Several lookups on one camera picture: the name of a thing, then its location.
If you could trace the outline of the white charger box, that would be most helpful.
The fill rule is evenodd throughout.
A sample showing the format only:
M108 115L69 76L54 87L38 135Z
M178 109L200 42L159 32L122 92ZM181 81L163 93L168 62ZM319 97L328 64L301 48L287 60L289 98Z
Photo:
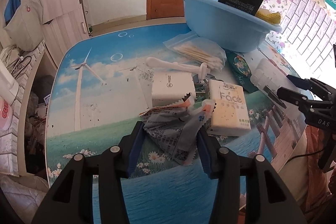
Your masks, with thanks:
M192 74L189 72L155 72L151 88L151 101L155 106L175 103L187 94L196 98Z

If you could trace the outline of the cotton swabs plastic bag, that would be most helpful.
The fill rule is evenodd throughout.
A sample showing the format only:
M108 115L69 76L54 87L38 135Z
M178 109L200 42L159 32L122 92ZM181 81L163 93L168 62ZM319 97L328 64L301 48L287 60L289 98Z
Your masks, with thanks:
M198 63L206 63L211 70L221 72L227 61L225 50L216 42L197 36L193 31L180 34L163 43L171 51Z

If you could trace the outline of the grey snack wrapper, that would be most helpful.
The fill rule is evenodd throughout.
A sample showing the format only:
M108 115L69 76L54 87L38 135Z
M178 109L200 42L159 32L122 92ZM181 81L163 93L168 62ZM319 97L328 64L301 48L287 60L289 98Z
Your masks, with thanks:
M156 106L139 115L144 129L154 143L180 165L193 163L197 133L211 118L214 100L203 100L194 108L195 100L187 94L166 106Z

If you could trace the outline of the dark green sachet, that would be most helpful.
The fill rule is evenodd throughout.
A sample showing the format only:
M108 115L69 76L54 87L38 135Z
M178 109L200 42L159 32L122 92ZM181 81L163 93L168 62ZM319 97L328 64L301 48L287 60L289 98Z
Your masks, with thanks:
M252 72L244 60L239 54L231 51L226 52L227 64L229 65L236 81L247 93L254 93L258 91L258 88L251 83Z

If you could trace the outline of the light blue plastic basin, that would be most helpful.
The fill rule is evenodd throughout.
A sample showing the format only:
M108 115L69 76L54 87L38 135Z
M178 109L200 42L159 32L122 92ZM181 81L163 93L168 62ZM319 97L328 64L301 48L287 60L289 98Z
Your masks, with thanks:
M225 50L251 52L270 32L282 31L279 24L270 24L218 0L183 0L183 5L189 29Z

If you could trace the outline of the pink cup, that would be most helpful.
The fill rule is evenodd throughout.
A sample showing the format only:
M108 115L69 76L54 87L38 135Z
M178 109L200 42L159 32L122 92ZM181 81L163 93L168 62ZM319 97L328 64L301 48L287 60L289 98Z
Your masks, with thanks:
M7 101L0 97L0 126L1 130L8 130L13 118L13 109Z

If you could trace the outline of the white plastic hook hanger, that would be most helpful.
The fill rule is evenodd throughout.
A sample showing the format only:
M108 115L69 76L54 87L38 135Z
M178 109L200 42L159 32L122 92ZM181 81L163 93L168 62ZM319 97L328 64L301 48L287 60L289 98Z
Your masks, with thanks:
M196 66L180 64L177 62L171 63L157 59L155 57L148 57L145 61L145 64L150 68L159 69L161 71L165 70L167 72L183 72L189 73L192 76L197 75L199 81L204 80L211 72L211 69L206 63L201 63L201 65Z

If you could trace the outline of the grey tote bag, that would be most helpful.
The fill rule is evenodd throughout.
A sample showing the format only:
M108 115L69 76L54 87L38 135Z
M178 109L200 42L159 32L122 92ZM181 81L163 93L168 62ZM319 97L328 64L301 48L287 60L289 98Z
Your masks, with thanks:
M30 52L43 40L42 19L39 0L23 0L4 30L18 48Z

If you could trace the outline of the white electric kettle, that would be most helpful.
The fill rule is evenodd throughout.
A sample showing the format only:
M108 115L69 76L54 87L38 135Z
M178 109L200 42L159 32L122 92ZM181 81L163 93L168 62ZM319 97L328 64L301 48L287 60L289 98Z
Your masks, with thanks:
M0 96L12 105L19 90L19 84L0 60Z

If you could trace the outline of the yellow mesh cloth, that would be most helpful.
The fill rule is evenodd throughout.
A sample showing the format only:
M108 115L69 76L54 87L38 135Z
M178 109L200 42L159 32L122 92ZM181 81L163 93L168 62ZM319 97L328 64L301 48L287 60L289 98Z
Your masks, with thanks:
M270 24L280 24L281 14L279 12L270 12L267 9L259 9L255 16Z

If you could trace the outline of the small clear plastic packet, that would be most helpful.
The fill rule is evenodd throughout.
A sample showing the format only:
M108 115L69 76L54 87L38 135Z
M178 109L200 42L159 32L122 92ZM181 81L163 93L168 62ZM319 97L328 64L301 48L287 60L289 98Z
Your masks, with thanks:
M292 111L294 106L277 96L277 90L284 87L293 91L297 88L290 82L278 67L274 66L268 59L261 59L250 78L252 84L262 91L282 111Z

